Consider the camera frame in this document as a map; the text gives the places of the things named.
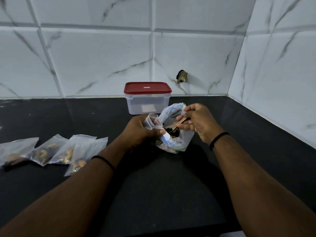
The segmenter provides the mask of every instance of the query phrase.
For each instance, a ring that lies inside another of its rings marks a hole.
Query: hand
[[[185,107],[184,111],[186,111],[184,115],[177,116],[177,121],[183,117],[191,119],[182,124],[177,124],[177,127],[197,132],[201,140],[208,145],[216,136],[224,132],[206,106],[195,103]]]
[[[148,137],[161,136],[166,133],[164,129],[145,129],[143,122],[147,116],[148,114],[133,117],[119,136],[128,149],[137,147]]]

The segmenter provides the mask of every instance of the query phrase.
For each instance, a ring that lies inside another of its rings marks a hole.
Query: container with red lid
[[[158,114],[168,106],[171,88],[164,82],[128,82],[124,93],[130,114]]]

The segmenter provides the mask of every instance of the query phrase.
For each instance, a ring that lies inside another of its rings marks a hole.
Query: ziplock bag
[[[0,167],[8,167],[27,160],[39,138],[28,138],[0,144]]]
[[[183,109],[186,107],[184,103],[172,104],[161,112],[161,114],[152,121],[154,116],[152,114],[151,118],[146,118],[143,122],[143,126],[146,129],[162,129],[163,127],[159,123],[163,123],[164,126],[169,126],[176,122],[176,117],[178,115],[183,115]],[[168,133],[165,133],[160,137],[160,142],[156,142],[156,146],[167,152],[177,153],[177,151],[185,151],[188,147],[194,131],[190,130],[180,130],[179,137],[172,138]]]
[[[71,164],[64,176],[72,175],[73,173],[79,171],[81,167],[84,167],[84,165],[88,163],[93,156],[97,155],[106,147],[107,139],[108,137],[85,142],[77,141],[72,155]]]
[[[53,158],[48,163],[69,165],[76,142],[90,141],[95,140],[96,138],[96,136],[90,135],[73,135],[60,150],[55,152]]]
[[[35,163],[44,166],[56,154],[56,152],[67,143],[67,141],[68,139],[57,134],[31,151],[28,154],[28,158]]]

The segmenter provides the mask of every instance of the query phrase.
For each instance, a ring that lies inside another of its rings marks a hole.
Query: person
[[[177,120],[190,119],[177,126],[197,132],[208,145],[224,132],[207,107],[192,104],[184,111]],[[133,117],[122,134],[99,156],[116,168],[124,154],[146,138],[163,135],[164,130],[144,129],[142,122],[146,116]],[[221,136],[212,150],[246,236],[316,236],[314,212],[255,163],[230,135]],[[108,163],[100,158],[92,159],[7,223],[0,236],[84,236],[112,175]]]

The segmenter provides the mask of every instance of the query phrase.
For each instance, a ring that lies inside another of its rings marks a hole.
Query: black bracelet
[[[224,136],[224,135],[230,135],[230,134],[229,134],[228,132],[223,132],[223,133],[219,134],[218,136],[216,136],[216,137],[213,139],[213,141],[211,142],[211,144],[210,144],[210,150],[211,150],[211,151],[213,151],[215,142],[218,141],[218,139],[221,138],[221,137]]]
[[[111,169],[113,170],[113,172],[115,172],[116,171],[116,168],[107,160],[107,159],[105,159],[104,157],[102,157],[102,156],[99,156],[99,155],[95,155],[94,157],[92,157],[91,159],[93,159],[93,158],[98,158],[98,159],[101,159],[101,160],[103,160],[105,163],[107,163],[108,164],[108,166],[109,167],[111,167]]]

